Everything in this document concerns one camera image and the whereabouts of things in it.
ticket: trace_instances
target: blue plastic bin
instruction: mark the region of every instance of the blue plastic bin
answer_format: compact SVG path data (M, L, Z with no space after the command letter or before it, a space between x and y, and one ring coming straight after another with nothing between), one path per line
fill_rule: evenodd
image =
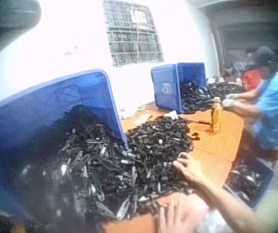
M258 159L256 159L252 155L245 155L245 162L252 170L254 170L256 173L261 174L264 177L264 184L262 186L262 191L259 194L259 196L255 199L254 202L252 202L249 207L253 210L256 210L258 204L260 203L261 199L265 195L266 191L268 190L270 183L274 177L274 171L261 163ZM236 198L241 199L238 195L235 194L235 192L232 190L232 188L229 185L225 185L225 188Z
M157 107L183 113L180 97L180 83L194 81L206 86L204 63L177 63L151 69L154 97Z
M6 161L17 159L11 151L21 147L36 130L52 125L78 104L91 110L117 139L127 143L109 78L102 70L84 71L42 83L0 102L0 209L14 216L23 213L15 195L5 188L15 182L9 180L5 172Z

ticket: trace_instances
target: worker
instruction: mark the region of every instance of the worker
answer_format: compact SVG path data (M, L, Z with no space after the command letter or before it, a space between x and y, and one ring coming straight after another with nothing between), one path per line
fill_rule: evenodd
M245 50L245 56L240 60L233 61L234 69L238 72L241 77L245 71L253 70L255 67L255 48L247 48Z
M258 157L272 162L278 159L273 156L273 150L278 146L278 72L273 51L268 47L259 48L256 66L263 79L259 86L249 92L230 94L222 104L243 117L256 120L245 128L241 143L248 145Z
M224 71L220 78L221 82L228 84L236 84L242 86L242 80L239 73L234 69L233 62L226 61Z
M261 82L261 73L257 69L248 70L242 74L242 83L245 91L257 88Z
M188 153L181 153L181 158L174 161L174 166L185 177L195 184L215 206L227 224L234 232L241 233L271 233L275 232L273 227L255 216L252 210L245 204L239 202L231 194L216 186L201 171L199 161L192 158ZM167 215L164 208L159 212L159 233L189 233L194 229L190 219L183 216L183 204L178 201L174 207L173 201L169 205Z
M256 69L255 49L247 49L247 63L242 72L241 79L245 91L251 91L257 88L261 81L261 74Z

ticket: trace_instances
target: plastic bottle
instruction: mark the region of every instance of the plastic bottle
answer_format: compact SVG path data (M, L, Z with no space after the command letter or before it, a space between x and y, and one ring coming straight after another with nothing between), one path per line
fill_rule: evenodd
M214 100L214 105L211 110L210 131L212 133L217 133L220 131L222 107L221 107L221 100L219 97L215 97L213 100Z

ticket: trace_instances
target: orange table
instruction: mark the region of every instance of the orange table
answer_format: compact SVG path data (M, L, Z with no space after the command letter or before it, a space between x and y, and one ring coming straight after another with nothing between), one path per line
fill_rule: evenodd
M154 120L156 117L162 116L165 112L168 112L157 109L153 103L149 104L149 106L150 109L137 112L133 117L122 120L123 131L126 132L129 129L135 128L136 125L134 121L141 114L151 114L152 117L150 120ZM184 115L184 117L210 120L210 111L203 113L197 112L194 115ZM243 119L224 111L221 124L222 130L216 135L211 135L206 132L208 128L207 125L195 123L188 125L191 132L196 131L200 133L201 138L200 141L194 141L194 150L190 152L190 155L200 161L203 173L219 186L222 186L225 182L232 166L230 161L233 161L236 156L243 130ZM161 198L158 201L162 204L168 203L170 200L176 201L178 198L184 201L185 211L188 213L190 221L196 226L209 207L196 194L186 196L184 194L175 193L168 197ZM111 222L107 224L104 229L106 233L154 233L156 232L156 224L155 219L151 215L145 215L136 217L132 220Z
M193 115L183 115L183 117L210 121L210 114L211 110L207 110L205 112L196 112ZM239 115L223 111L220 131L218 133L210 133L209 125L190 123L188 127L191 129L191 132L198 132L201 138L199 141L193 141L196 148L233 162L240 144L243 123L243 118Z

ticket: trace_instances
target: white glove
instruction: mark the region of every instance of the white glove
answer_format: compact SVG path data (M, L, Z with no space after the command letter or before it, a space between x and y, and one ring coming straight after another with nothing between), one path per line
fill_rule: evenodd
M231 99L225 99L222 101L222 105L225 107L225 108L231 108L233 107L234 105L234 100L231 100Z
M237 94L228 94L226 96L227 99L231 99L231 100L236 100L237 99Z

